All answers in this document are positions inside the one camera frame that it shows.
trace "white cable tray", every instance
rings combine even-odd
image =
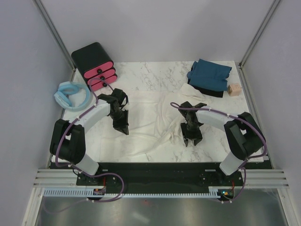
[[[45,197],[103,197],[94,194],[93,188],[45,188]],[[220,198],[217,189],[210,189],[209,193],[186,193],[186,194],[122,194],[124,198]],[[118,194],[106,194],[104,197],[115,197]]]

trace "teal cloth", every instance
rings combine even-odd
[[[227,80],[232,67],[218,65],[199,59],[194,62],[192,70],[187,73],[189,84],[213,91],[226,91]]]

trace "cable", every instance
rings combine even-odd
[[[81,199],[81,200],[79,200],[77,202],[72,203],[70,206],[67,206],[67,207],[65,207],[65,208],[63,208],[61,210],[58,210],[58,211],[49,211],[49,210],[47,210],[46,206],[45,206],[45,203],[43,203],[43,210],[46,213],[48,213],[48,214],[54,215],[54,214],[58,214],[58,213],[64,212],[65,210],[67,210],[67,209],[69,209],[69,208],[71,208],[71,207],[73,207],[73,206],[75,206],[75,205],[77,205],[77,204],[79,204],[81,202],[86,202],[86,201],[87,201],[86,199]]]
[[[234,183],[234,180],[232,180],[232,188],[231,188],[230,192],[234,191],[234,188],[235,188],[235,183]]]
[[[56,150],[56,154],[55,154],[55,165],[58,166],[58,167],[62,167],[62,166],[69,165],[69,163],[67,163],[67,164],[59,164],[59,163],[58,163],[58,156],[59,156],[59,152],[60,152],[60,149],[61,149],[61,147],[62,147],[63,141],[64,141],[66,135],[68,134],[70,128],[71,128],[71,127],[72,127],[72,126],[73,126],[80,118],[82,118],[85,114],[87,114],[87,113],[90,112],[92,109],[94,109],[95,106],[98,104],[98,98],[97,98],[97,95],[96,95],[96,93],[92,90],[92,87],[91,87],[91,84],[90,84],[91,81],[93,81],[93,80],[100,80],[100,81],[103,81],[105,84],[108,85],[108,87],[111,88],[112,91],[114,90],[110,84],[108,84],[108,83],[105,82],[105,80],[102,80],[102,79],[99,79],[99,78],[92,78],[92,79],[89,80],[89,87],[90,87],[90,90],[91,90],[92,94],[93,94],[93,95],[95,96],[95,98],[96,98],[95,105],[93,105],[93,106],[91,106],[90,108],[88,108],[88,109],[87,109],[84,113],[82,113],[78,118],[76,118],[74,121],[72,121],[72,122],[69,124],[69,126],[67,127],[67,129],[65,130],[65,132],[63,133],[62,138],[61,138],[61,140],[60,140],[60,142],[59,142],[59,144],[58,144],[58,147],[57,147],[57,150]],[[121,183],[122,183],[122,188],[121,188],[120,193],[119,193],[118,195],[116,195],[115,197],[113,197],[113,198],[111,198],[111,199],[107,199],[107,200],[98,200],[98,201],[97,201],[97,200],[89,200],[88,198],[87,198],[87,199],[84,199],[84,200],[80,200],[80,201],[77,201],[77,202],[73,203],[72,205],[70,205],[70,206],[68,206],[68,207],[66,207],[66,208],[64,208],[64,209],[62,209],[62,210],[54,211],[54,212],[48,211],[48,210],[46,209],[45,205],[43,205],[43,209],[45,210],[46,213],[48,213],[48,214],[58,214],[58,213],[61,213],[61,212],[65,211],[65,210],[67,210],[67,209],[73,207],[74,205],[76,205],[76,204],[78,204],[78,203],[81,203],[81,202],[84,202],[84,201],[91,201],[91,202],[112,202],[112,201],[117,200],[117,199],[122,195],[122,193],[123,193],[123,191],[124,191],[124,181],[123,181],[122,177],[119,176],[118,174],[116,174],[116,173],[103,173],[103,174],[99,174],[99,175],[90,175],[90,174],[87,174],[87,173],[81,171],[81,169],[77,168],[77,167],[74,166],[73,164],[72,164],[71,166],[72,166],[74,169],[78,170],[79,173],[82,173],[82,174],[84,174],[84,175],[86,175],[86,176],[88,176],[88,177],[91,177],[91,178],[98,178],[98,177],[103,177],[103,176],[108,176],[108,175],[118,177],[118,178],[120,179]]]
[[[72,172],[73,172],[76,176],[78,176],[78,173],[76,173],[76,172],[74,171],[74,169],[72,169]]]
[[[234,196],[233,199],[231,199],[231,200],[229,200],[229,201],[219,201],[219,200],[216,200],[216,199],[212,199],[212,201],[215,201],[215,202],[221,202],[222,204],[224,204],[224,203],[232,203],[234,200],[236,200],[236,199],[241,195],[241,193],[242,193],[242,191],[244,190],[245,185],[246,185],[246,169],[245,169],[245,167],[242,167],[242,168],[240,168],[240,169],[244,171],[245,176],[244,176],[244,182],[243,182],[243,185],[242,185],[242,187],[241,187],[241,190],[240,190],[239,193],[237,194],[237,196]]]
[[[268,147],[267,147],[267,143],[265,142],[265,139],[263,138],[263,136],[260,134],[260,132],[254,127],[252,126],[250,123],[248,123],[247,121],[239,118],[239,117],[236,117],[236,116],[233,116],[233,115],[230,115],[230,114],[227,114],[225,112],[222,112],[222,111],[218,111],[218,110],[215,110],[215,109],[209,109],[209,108],[185,108],[185,107],[181,107],[180,105],[178,105],[177,103],[175,102],[171,102],[170,105],[176,109],[180,109],[180,110],[189,110],[189,111],[211,111],[211,112],[215,112],[215,113],[218,113],[218,114],[221,114],[221,115],[224,115],[224,116],[227,116],[229,118],[232,118],[232,119],[236,119],[238,121],[241,121],[242,123],[244,123],[245,125],[247,125],[251,130],[253,130],[253,132],[260,138],[261,142],[263,143],[263,153],[262,154],[259,154],[259,155],[255,155],[255,156],[250,156],[249,158],[247,158],[240,166],[239,166],[239,169],[241,169],[247,162],[248,160],[250,159],[254,159],[254,158],[259,158],[259,157],[263,157],[267,154],[267,151],[268,151]]]
[[[95,105],[96,105],[96,104],[98,104],[98,98],[97,98],[96,93],[92,90],[92,87],[91,87],[91,85],[90,85],[90,83],[91,83],[93,80],[103,81],[103,82],[104,82],[105,84],[107,84],[112,90],[114,90],[114,89],[112,88],[111,85],[109,85],[108,83],[106,83],[106,82],[105,82],[104,80],[102,80],[102,79],[99,79],[99,78],[92,78],[92,79],[90,79],[90,80],[89,80],[89,87],[90,87],[90,90],[91,90],[93,96],[95,96],[95,98],[96,98],[96,101],[95,101]],[[95,105],[89,107],[89,108],[88,108],[84,113],[82,113],[78,118],[76,118],[74,121],[72,121],[72,122],[69,124],[69,126],[67,127],[67,129],[65,130],[65,132],[63,133],[62,138],[61,138],[61,140],[60,140],[60,142],[59,142],[59,144],[58,144],[58,146],[57,146],[56,154],[55,154],[55,165],[56,165],[57,167],[63,167],[63,166],[69,165],[69,163],[66,163],[66,164],[59,164],[59,163],[58,163],[58,155],[59,155],[59,152],[60,152],[60,150],[61,150],[61,146],[62,146],[62,144],[63,144],[63,141],[64,141],[64,139],[65,139],[67,133],[69,132],[69,130],[71,129],[71,127],[72,127],[72,126],[73,126],[80,118],[82,118],[85,114],[87,114],[87,113],[90,112],[92,109],[94,109],[94,108],[95,108]]]
[[[230,192],[232,192],[233,191],[233,198],[235,197],[235,190],[234,190],[234,187],[231,189],[231,191]],[[228,198],[227,196],[225,196],[225,194],[223,194],[223,197],[225,197],[226,199],[228,199],[228,200],[232,200],[233,198]]]
[[[239,193],[237,194],[236,197],[233,197],[232,200],[229,200],[229,201],[223,201],[222,203],[229,203],[229,202],[232,202],[234,201],[235,199],[237,199],[241,192],[244,190],[244,187],[246,185],[246,169],[243,167],[249,159],[253,159],[253,158],[259,158],[259,157],[263,157],[267,154],[267,151],[268,151],[268,147],[267,147],[267,143],[265,142],[265,139],[263,138],[263,136],[260,134],[260,132],[254,127],[252,126],[250,123],[248,123],[247,121],[239,118],[239,117],[236,117],[236,116],[233,116],[233,115],[230,115],[230,114],[227,114],[225,112],[221,112],[221,111],[218,111],[218,110],[215,110],[215,109],[208,109],[208,108],[185,108],[185,107],[181,107],[180,105],[178,105],[177,103],[175,102],[171,102],[170,105],[176,109],[179,109],[179,110],[188,110],[188,111],[211,111],[211,112],[215,112],[215,113],[218,113],[218,114],[221,114],[221,115],[224,115],[224,116],[227,116],[229,118],[232,118],[232,119],[236,119],[242,123],[244,123],[245,125],[247,125],[251,130],[254,131],[254,133],[260,138],[261,142],[263,143],[263,153],[262,154],[259,154],[259,155],[255,155],[255,156],[250,156],[249,158],[247,158],[239,167],[238,169],[241,169],[244,171],[244,182],[243,182],[243,186],[241,188],[241,190],[239,191]]]

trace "white wall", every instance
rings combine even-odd
[[[61,111],[53,94],[71,68],[31,0],[1,0],[0,31],[0,225],[18,226]]]
[[[284,0],[245,65],[269,152],[301,212],[301,1]]]
[[[240,61],[273,0],[42,0],[68,51],[116,62]]]

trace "pink drawer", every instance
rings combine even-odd
[[[109,83],[109,84],[112,83],[112,82],[114,82],[114,81],[116,81],[116,80],[117,80],[117,75],[113,75],[113,76],[111,76],[111,77],[105,79],[105,81],[106,81],[107,83]],[[93,90],[93,91],[96,91],[96,90],[99,90],[99,89],[101,89],[101,88],[103,88],[103,87],[104,87],[104,86],[103,86],[103,81],[101,81],[101,82],[99,82],[99,83],[93,85],[93,86],[92,86],[92,90]]]
[[[113,62],[111,62],[111,61],[106,62],[106,63],[104,63],[102,65],[99,65],[98,67],[95,67],[95,68],[93,68],[93,69],[85,72],[84,77],[86,79],[92,78],[92,77],[94,77],[94,76],[96,76],[96,75],[99,74],[97,72],[99,69],[102,70],[102,72],[105,72],[105,71],[111,69],[112,67],[113,67]]]
[[[109,69],[109,70],[105,71],[104,73],[99,74],[99,75],[97,75],[97,76],[95,76],[95,77],[89,79],[89,80],[88,80],[88,84],[90,84],[90,85],[95,85],[96,83],[99,83],[99,82],[101,82],[101,81],[99,81],[99,80],[97,80],[97,79],[94,79],[94,78],[101,78],[101,77],[104,77],[105,79],[107,79],[107,78],[113,76],[113,75],[115,74],[115,72],[116,72],[115,69]]]

